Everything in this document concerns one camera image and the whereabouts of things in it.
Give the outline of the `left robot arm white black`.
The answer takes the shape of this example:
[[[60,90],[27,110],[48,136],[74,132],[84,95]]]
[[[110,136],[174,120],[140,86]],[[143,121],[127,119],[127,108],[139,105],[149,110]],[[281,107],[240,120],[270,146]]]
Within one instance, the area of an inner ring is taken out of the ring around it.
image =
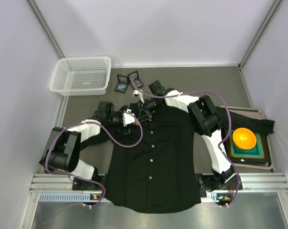
[[[80,151],[90,144],[93,137],[109,133],[111,127],[125,127],[135,122],[128,106],[118,111],[113,108],[113,103],[101,101],[92,117],[70,128],[54,127],[39,163],[51,172],[57,169],[86,180],[98,181],[98,169],[81,160]]]

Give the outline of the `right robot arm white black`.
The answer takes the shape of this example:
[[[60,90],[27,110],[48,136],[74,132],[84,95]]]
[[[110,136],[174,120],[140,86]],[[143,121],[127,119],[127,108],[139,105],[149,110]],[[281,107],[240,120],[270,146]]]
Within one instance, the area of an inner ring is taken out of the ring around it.
[[[159,81],[149,85],[150,93],[147,94],[138,88],[136,82],[131,82],[134,96],[140,98],[139,110],[148,118],[153,117],[156,108],[167,105],[178,108],[189,114],[192,127],[196,133],[202,136],[212,160],[213,176],[210,179],[202,179],[203,189],[213,191],[216,188],[223,189],[234,187],[239,189],[240,176],[234,163],[228,158],[224,143],[229,138],[232,129],[232,121],[228,108],[225,114],[228,120],[228,131],[222,137],[220,113],[208,95],[194,96],[192,92],[183,93],[176,89],[165,89]]]

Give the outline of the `black button shirt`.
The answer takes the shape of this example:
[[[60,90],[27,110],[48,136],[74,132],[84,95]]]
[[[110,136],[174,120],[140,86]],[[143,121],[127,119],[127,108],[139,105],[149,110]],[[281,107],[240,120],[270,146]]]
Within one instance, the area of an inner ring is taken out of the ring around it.
[[[87,146],[109,139],[114,143],[105,197],[116,206],[147,214],[177,213],[200,204],[189,114],[162,105],[152,120],[130,127],[131,134],[111,127]]]

